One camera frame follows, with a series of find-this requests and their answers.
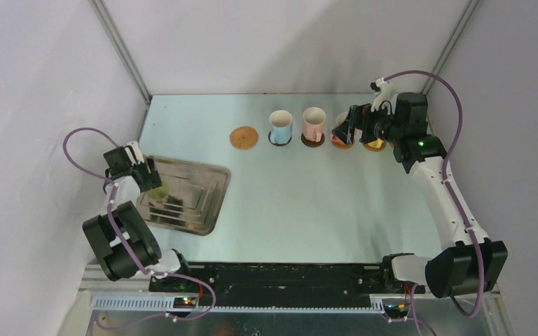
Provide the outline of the light blue cup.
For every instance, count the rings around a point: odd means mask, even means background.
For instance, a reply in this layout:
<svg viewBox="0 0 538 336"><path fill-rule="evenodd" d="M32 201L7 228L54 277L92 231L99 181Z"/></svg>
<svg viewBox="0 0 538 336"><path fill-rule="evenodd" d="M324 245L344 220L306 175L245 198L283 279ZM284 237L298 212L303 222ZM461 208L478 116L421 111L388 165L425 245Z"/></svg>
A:
<svg viewBox="0 0 538 336"><path fill-rule="evenodd" d="M285 143L292 137L293 116L285 110L273 111L270 114L269 122L274 142Z"/></svg>

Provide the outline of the light green cup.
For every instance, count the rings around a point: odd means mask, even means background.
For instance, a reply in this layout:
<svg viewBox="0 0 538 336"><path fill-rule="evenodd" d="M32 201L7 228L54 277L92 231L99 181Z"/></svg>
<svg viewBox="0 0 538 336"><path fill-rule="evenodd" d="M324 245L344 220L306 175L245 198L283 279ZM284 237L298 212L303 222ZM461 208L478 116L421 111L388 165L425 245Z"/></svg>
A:
<svg viewBox="0 0 538 336"><path fill-rule="evenodd" d="M162 202L169 194L169 189L166 185L161 185L158 188L154 188L148 192L149 197L156 202Z"/></svg>

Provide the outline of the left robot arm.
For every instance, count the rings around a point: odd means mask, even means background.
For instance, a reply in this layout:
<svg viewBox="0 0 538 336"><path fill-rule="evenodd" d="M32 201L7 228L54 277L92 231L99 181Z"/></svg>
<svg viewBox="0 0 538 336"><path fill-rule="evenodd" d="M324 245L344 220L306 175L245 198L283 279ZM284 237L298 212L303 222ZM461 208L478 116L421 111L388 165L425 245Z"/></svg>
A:
<svg viewBox="0 0 538 336"><path fill-rule="evenodd" d="M166 278L176 291L186 291L193 272L175 249L162 251L137 209L139 198L162 185L151 157L131 141L103 155L105 203L96 216L82 225L96 260L111 281L129 279L138 273Z"/></svg>

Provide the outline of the pink cup front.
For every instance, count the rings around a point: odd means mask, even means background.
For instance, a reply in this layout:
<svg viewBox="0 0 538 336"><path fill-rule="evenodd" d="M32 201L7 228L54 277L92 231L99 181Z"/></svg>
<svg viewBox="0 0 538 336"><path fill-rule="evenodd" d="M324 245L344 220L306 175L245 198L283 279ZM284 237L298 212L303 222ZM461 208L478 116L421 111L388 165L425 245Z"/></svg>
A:
<svg viewBox="0 0 538 336"><path fill-rule="evenodd" d="M326 123L326 112L319 107L309 107L303 112L303 136L313 143L323 139Z"/></svg>

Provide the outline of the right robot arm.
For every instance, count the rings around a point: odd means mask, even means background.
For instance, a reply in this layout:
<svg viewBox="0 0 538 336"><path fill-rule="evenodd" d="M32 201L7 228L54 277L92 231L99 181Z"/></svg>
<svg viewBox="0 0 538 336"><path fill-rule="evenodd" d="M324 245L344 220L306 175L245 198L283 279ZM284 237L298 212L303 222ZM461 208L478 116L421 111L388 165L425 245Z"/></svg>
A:
<svg viewBox="0 0 538 336"><path fill-rule="evenodd" d="M350 145L382 140L392 144L395 160L419 185L434 219L441 253L434 258L411 253L384 257L379 282L390 293L407 282L427 286L437 298L491 291L508 251L493 241L470 212L454 181L448 154L441 140L427 132L427 98L405 92L396 98L395 109L380 105L352 105L331 136Z"/></svg>

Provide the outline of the dark wooden coaster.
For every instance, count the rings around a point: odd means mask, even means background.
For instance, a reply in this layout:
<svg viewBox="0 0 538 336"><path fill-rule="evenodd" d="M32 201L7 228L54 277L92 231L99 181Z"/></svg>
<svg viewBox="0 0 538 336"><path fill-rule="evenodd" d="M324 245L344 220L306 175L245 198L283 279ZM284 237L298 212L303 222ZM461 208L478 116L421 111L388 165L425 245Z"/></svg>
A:
<svg viewBox="0 0 538 336"><path fill-rule="evenodd" d="M290 137L290 138L288 139L288 141L285 142L285 143L277 143L277 142L274 142L274 141L273 141L273 140L274 140L274 136L273 136L272 132L269 132L269 133L268 133L268 140L269 140L269 143L270 143L271 145L273 145L273 146L277 146L277 147L283 147L283 146L286 146L286 145L288 145L288 144L291 142L291 139L292 139L292 137Z"/></svg>
<svg viewBox="0 0 538 336"><path fill-rule="evenodd" d="M321 137L320 137L319 141L310 141L310 140L306 139L304 134L301 134L301 141L305 146L307 146L309 148L317 148L317 147L320 147L324 143L325 136L324 136L324 134L321 134Z"/></svg>

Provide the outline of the woven rattan coaster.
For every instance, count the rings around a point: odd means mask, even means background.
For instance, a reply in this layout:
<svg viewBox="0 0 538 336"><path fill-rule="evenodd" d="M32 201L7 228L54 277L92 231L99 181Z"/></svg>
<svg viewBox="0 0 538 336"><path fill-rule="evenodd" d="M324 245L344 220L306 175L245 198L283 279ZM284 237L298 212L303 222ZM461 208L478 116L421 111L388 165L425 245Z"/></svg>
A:
<svg viewBox="0 0 538 336"><path fill-rule="evenodd" d="M242 126L230 133L230 144L239 150L253 148L258 142L258 132L250 126Z"/></svg>

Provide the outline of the pink cup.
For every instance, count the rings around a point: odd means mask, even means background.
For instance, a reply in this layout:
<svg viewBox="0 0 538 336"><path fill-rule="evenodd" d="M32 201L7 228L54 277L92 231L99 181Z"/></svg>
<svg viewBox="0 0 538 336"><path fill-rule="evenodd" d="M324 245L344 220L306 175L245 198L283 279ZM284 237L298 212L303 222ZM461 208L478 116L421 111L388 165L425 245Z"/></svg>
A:
<svg viewBox="0 0 538 336"><path fill-rule="evenodd" d="M357 129L351 125L348 114L348 112L344 112L336 117L336 126L331 130L330 140L340 141L344 144L354 142Z"/></svg>
<svg viewBox="0 0 538 336"><path fill-rule="evenodd" d="M323 139L326 123L326 112L319 107L309 107L303 112L303 136L313 143Z"/></svg>

